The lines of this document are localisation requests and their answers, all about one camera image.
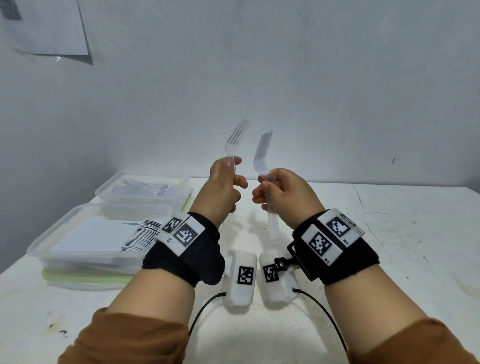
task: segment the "person's left hand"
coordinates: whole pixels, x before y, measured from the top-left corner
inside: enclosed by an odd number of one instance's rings
[[[241,163],[240,157],[234,157],[235,165]],[[205,216],[218,229],[230,212],[235,211],[235,203],[241,194],[233,186],[247,188],[247,179],[235,174],[232,157],[216,160],[210,168],[210,177],[198,193],[190,212]]]

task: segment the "wrist strap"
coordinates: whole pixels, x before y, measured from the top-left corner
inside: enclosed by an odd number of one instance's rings
[[[376,252],[361,238],[365,232],[337,209],[313,215],[293,232],[288,251],[309,280],[325,284],[378,264]]]
[[[225,269],[219,239],[220,233],[209,219],[194,212],[178,213],[157,234],[142,267],[168,270],[194,287],[201,280],[215,285]]]

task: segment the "person's right hand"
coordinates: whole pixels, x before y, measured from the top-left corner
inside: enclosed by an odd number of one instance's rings
[[[325,211],[313,189],[302,177],[284,168],[270,172],[274,183],[258,177],[260,185],[252,191],[253,202],[262,204],[263,210],[267,210],[267,193],[277,214],[292,229],[296,229],[311,216]]]

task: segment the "black cable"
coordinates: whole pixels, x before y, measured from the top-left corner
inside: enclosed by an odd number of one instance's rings
[[[343,337],[342,337],[342,334],[340,334],[340,330],[338,329],[338,327],[336,326],[336,323],[335,321],[333,320],[333,318],[330,316],[330,314],[328,313],[328,311],[326,310],[325,307],[323,307],[323,305],[318,302],[315,297],[313,297],[312,295],[308,294],[307,292],[304,292],[302,290],[299,290],[297,288],[293,288],[292,291],[294,291],[295,293],[302,293],[304,294],[305,296],[307,297],[310,297],[317,305],[319,305],[322,310],[327,314],[328,318],[330,319],[330,321],[332,321],[332,324],[333,324],[333,327],[335,327],[335,330],[336,330],[336,333],[338,334],[338,337],[340,338],[340,341],[342,341],[342,345],[343,345],[343,348],[345,349],[345,351],[347,351],[347,346],[345,345],[345,342],[343,341]]]
[[[193,327],[195,326],[195,324],[197,323],[197,320],[198,318],[200,317],[200,314],[202,313],[202,311],[205,309],[205,307],[207,307],[207,305],[212,302],[215,298],[217,297],[223,297],[223,296],[226,296],[227,293],[226,292],[220,292],[220,293],[217,293],[215,296],[213,296],[212,298],[210,298],[207,302],[205,302],[205,304],[202,306],[202,308],[200,309],[200,311],[198,311],[197,313],[197,316],[195,317],[195,319],[193,320],[193,323],[192,323],[192,327],[190,327],[190,331],[188,332],[188,335],[190,336],[192,334],[192,331],[193,331]]]

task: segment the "forearm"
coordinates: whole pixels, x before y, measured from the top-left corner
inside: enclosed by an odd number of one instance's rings
[[[107,313],[126,313],[188,324],[195,290],[163,269],[142,269],[113,300]]]
[[[426,314],[378,266],[325,287],[349,350],[367,352]]]

